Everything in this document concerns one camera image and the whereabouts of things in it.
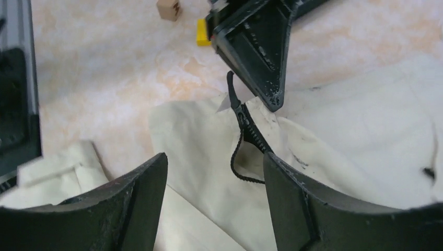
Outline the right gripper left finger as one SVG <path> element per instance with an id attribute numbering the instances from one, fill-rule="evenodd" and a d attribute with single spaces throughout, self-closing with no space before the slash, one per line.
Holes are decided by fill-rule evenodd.
<path id="1" fill-rule="evenodd" d="M 153 250 L 167 173 L 159 153 L 58 205 L 1 208 L 1 250 Z"/>

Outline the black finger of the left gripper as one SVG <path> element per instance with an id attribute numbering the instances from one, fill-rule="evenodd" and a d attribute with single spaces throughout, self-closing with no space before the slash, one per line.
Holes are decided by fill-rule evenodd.
<path id="1" fill-rule="evenodd" d="M 207 35 L 222 60 L 269 111 L 284 103 L 292 23 L 323 0 L 210 1 Z"/>

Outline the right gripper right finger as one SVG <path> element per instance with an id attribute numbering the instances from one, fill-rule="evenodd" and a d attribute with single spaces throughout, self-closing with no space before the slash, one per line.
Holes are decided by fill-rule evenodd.
<path id="1" fill-rule="evenodd" d="M 271 152 L 263 167 L 278 250 L 442 250 L 441 203 L 398 210 L 361 201 Z"/>

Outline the black zipper pull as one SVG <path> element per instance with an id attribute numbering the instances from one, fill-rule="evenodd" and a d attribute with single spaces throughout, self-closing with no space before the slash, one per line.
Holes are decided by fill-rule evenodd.
<path id="1" fill-rule="evenodd" d="M 237 120 L 240 125 L 247 123 L 247 108 L 239 100 L 235 88 L 234 88 L 234 72 L 228 71 L 227 76 L 228 96 L 230 101 L 230 107 L 234 111 Z"/>

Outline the cream zip-up jacket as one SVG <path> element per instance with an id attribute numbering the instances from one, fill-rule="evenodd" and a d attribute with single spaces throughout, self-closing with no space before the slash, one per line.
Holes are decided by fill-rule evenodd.
<path id="1" fill-rule="evenodd" d="M 421 55 L 347 81 L 288 91 L 240 125 L 223 94 L 155 107 L 168 159 L 153 250 L 278 250 L 264 155 L 355 199 L 398 210 L 442 204 L 442 63 Z M 1 208 L 58 205 L 109 181 L 88 141 L 27 163 Z"/>

